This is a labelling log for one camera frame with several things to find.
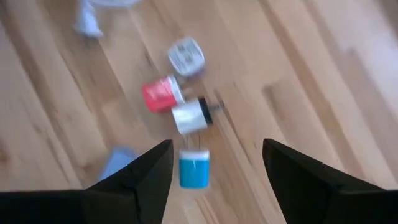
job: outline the blue object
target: blue object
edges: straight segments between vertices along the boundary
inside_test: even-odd
[[[112,153],[106,163],[105,169],[99,178],[103,180],[123,167],[127,166],[130,162],[136,159],[137,156],[132,149],[127,146],[118,146],[112,149]]]
[[[180,151],[180,185],[186,189],[203,189],[209,184],[209,151]]]

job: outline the wooden floor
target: wooden floor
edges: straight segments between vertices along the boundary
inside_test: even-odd
[[[0,190],[79,189],[113,146],[211,151],[211,185],[182,190],[164,223],[284,223],[261,158],[274,138],[386,189],[398,188],[398,3],[391,0],[144,0],[72,29],[75,1],[0,5]],[[194,37],[205,74],[185,87],[223,100],[212,128],[181,137],[141,85],[172,73]]]

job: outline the white object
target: white object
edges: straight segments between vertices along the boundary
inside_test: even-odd
[[[205,56],[191,37],[173,44],[169,49],[169,59],[175,71],[184,77],[197,74],[205,66]]]
[[[125,8],[134,5],[141,0],[130,1],[94,1],[94,0],[80,0],[77,22],[75,30],[87,37],[102,37],[104,34],[101,31],[98,20],[95,16],[95,9],[93,6]]]
[[[210,151],[208,149],[200,149],[199,151],[192,151],[189,149],[180,150],[180,159],[188,160],[209,160]]]
[[[213,124],[204,98],[198,98],[172,108],[175,124],[180,134],[199,131]]]

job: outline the white charger cap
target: white charger cap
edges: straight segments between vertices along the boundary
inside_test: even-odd
[[[182,149],[180,150],[180,159],[188,159],[188,160],[209,160],[210,151],[208,149]]]
[[[197,98],[172,108],[172,114],[180,134],[189,134],[213,124],[206,100]]]
[[[205,66],[205,56],[192,37],[174,43],[169,49],[169,59],[175,71],[184,77],[197,74]]]

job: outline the wood grain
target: wood grain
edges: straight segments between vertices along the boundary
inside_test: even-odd
[[[163,139],[207,147],[210,186],[183,190],[178,162],[164,223],[285,223],[261,157],[274,138],[329,166],[398,188],[398,4],[328,0],[143,0],[98,9],[105,33],[77,34],[76,0],[3,0],[0,189],[75,189],[113,146]],[[192,36],[206,69],[190,98],[223,101],[215,125],[179,135],[141,86],[173,73]]]

